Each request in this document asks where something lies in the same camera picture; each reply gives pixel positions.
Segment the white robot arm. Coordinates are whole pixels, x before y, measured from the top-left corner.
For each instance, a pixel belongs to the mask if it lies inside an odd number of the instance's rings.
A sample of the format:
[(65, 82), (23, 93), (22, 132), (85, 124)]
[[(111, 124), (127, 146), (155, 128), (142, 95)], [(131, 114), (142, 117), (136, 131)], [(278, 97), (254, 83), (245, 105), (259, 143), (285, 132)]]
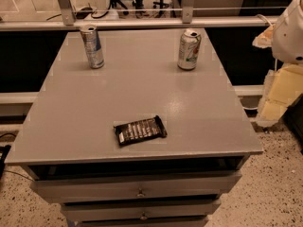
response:
[(303, 0), (293, 0), (276, 21), (273, 57), (286, 63), (303, 63)]

